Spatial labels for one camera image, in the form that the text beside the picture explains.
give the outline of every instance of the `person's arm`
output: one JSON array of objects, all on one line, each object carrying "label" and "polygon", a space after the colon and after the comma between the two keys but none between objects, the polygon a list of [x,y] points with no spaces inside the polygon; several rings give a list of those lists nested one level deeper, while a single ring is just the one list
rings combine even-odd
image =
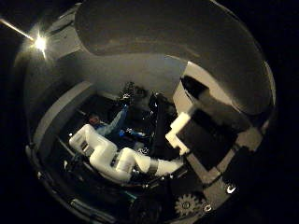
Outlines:
[{"label": "person's arm", "polygon": [[125,117],[127,115],[128,106],[125,105],[123,109],[117,114],[117,116],[104,127],[98,128],[96,131],[102,136],[106,136],[110,133],[118,133],[124,123]]}]

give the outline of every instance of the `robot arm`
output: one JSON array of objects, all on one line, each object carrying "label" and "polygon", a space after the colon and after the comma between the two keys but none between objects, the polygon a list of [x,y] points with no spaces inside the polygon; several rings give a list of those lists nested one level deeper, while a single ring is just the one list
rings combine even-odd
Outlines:
[{"label": "robot arm", "polygon": [[161,176],[175,172],[183,164],[182,161],[155,160],[129,147],[117,153],[117,146],[98,134],[89,124],[84,125],[74,134],[69,144],[76,150],[93,148],[94,152],[89,158],[92,167],[104,177],[118,183],[130,181],[134,167],[141,173]]}]

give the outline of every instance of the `gear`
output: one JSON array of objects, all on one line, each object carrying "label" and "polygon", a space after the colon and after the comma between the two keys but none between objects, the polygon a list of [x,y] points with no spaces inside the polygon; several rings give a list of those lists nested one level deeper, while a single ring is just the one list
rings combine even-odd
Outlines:
[{"label": "gear", "polygon": [[183,194],[176,201],[176,212],[180,217],[195,213],[200,210],[198,198],[193,194]]}]

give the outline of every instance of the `light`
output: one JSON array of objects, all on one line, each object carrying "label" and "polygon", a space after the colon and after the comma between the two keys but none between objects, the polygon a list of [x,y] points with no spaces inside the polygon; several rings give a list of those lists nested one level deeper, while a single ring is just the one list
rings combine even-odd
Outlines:
[{"label": "light", "polygon": [[12,30],[18,32],[19,34],[27,37],[31,41],[34,41],[34,39],[30,35],[26,34],[22,30],[20,30],[18,27],[16,27],[13,24],[11,24],[9,21],[4,20],[3,18],[1,18],[1,16],[0,16],[0,23],[3,23],[5,26],[9,27],[10,29],[12,29]]},{"label": "light", "polygon": [[47,41],[45,37],[38,36],[35,42],[35,47],[41,51],[45,51],[47,48]]},{"label": "light", "polygon": [[43,53],[44,59],[46,60],[45,50],[47,49],[47,39],[46,39],[46,37],[41,36],[39,34],[39,32],[37,33],[37,38],[36,38],[36,41],[34,43],[34,47],[36,49],[39,49]]}]

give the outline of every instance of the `bright light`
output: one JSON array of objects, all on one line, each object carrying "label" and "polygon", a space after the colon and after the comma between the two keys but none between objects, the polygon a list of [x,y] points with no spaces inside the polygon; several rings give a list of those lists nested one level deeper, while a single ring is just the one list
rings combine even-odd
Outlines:
[{"label": "bright light", "polygon": [[35,42],[35,47],[44,52],[45,49],[47,48],[46,38],[38,36]]}]

